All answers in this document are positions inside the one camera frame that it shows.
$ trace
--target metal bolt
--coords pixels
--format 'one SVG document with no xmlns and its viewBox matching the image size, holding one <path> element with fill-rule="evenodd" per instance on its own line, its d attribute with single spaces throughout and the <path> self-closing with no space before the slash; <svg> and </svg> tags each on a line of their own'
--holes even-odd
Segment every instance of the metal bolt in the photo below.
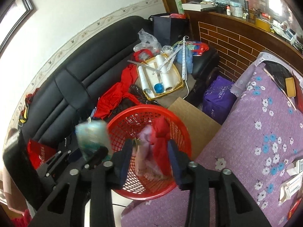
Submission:
<svg viewBox="0 0 303 227">
<path fill-rule="evenodd" d="M 231 170 L 230 169 L 223 169 L 222 172 L 225 175 L 230 175 L 231 174 Z"/>
<path fill-rule="evenodd" d="M 188 163 L 188 166 L 189 166 L 189 167 L 197 167 L 197 166 L 198 166 L 198 163 L 197 163 L 197 162 L 194 162 L 194 161 L 191 161 L 190 163 Z"/>
<path fill-rule="evenodd" d="M 77 169 L 71 169 L 69 171 L 69 174 L 71 174 L 72 176 L 77 175 L 79 173 L 79 171 Z"/>
<path fill-rule="evenodd" d="M 113 166 L 113 162 L 111 162 L 110 160 L 109 161 L 105 161 L 104 163 L 103 163 L 103 166 L 105 166 L 105 167 L 111 167 L 111 166 Z"/>
</svg>

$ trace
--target cardboard sheet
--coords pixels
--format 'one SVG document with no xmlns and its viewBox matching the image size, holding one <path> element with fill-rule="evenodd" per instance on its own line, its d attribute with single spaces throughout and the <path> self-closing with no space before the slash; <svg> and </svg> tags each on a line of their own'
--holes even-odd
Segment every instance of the cardboard sheet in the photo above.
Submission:
<svg viewBox="0 0 303 227">
<path fill-rule="evenodd" d="M 215 136 L 221 125 L 180 97 L 168 109 L 187 127 L 191 139 L 191 159 L 194 160 Z"/>
</svg>

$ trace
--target white cord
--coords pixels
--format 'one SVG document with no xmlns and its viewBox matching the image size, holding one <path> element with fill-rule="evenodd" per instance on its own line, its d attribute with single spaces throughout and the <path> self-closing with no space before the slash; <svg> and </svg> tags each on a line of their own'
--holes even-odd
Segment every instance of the white cord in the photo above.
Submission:
<svg viewBox="0 0 303 227">
<path fill-rule="evenodd" d="M 187 95 L 186 95 L 185 97 L 183 97 L 183 99 L 185 99 L 185 98 L 188 96 L 188 94 L 189 94 L 189 89 L 188 89 L 188 85 L 187 85 L 187 80 L 185 81 L 185 84 L 186 84 L 186 87 L 187 87 Z"/>
</svg>

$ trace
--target black cable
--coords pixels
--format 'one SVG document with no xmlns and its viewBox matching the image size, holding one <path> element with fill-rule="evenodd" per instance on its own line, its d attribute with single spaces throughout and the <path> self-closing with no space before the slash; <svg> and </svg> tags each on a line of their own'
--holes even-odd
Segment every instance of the black cable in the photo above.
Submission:
<svg viewBox="0 0 303 227">
<path fill-rule="evenodd" d="M 119 205 L 119 204 L 114 204 L 114 203 L 113 203 L 113 205 L 115 205 L 115 206 L 122 206 L 122 205 Z M 123 207 L 126 207 L 126 206 L 123 206 Z"/>
</svg>

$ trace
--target red plastic basket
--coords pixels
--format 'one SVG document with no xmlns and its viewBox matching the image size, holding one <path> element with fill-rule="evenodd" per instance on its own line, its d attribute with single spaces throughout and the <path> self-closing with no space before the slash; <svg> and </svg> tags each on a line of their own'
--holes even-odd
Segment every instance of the red plastic basket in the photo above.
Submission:
<svg viewBox="0 0 303 227">
<path fill-rule="evenodd" d="M 191 142 L 187 128 L 171 111 L 156 105 L 139 105 L 119 113 L 108 123 L 109 136 L 113 151 L 122 149 L 127 138 L 135 138 L 140 131 L 157 117 L 164 116 L 170 124 L 170 137 L 178 145 L 179 150 L 191 155 Z M 116 190 L 119 195 L 134 200 L 151 200 L 161 197 L 176 186 L 173 177 L 166 180 L 148 180 L 134 173 L 134 157 L 128 170 L 123 189 Z"/>
</svg>

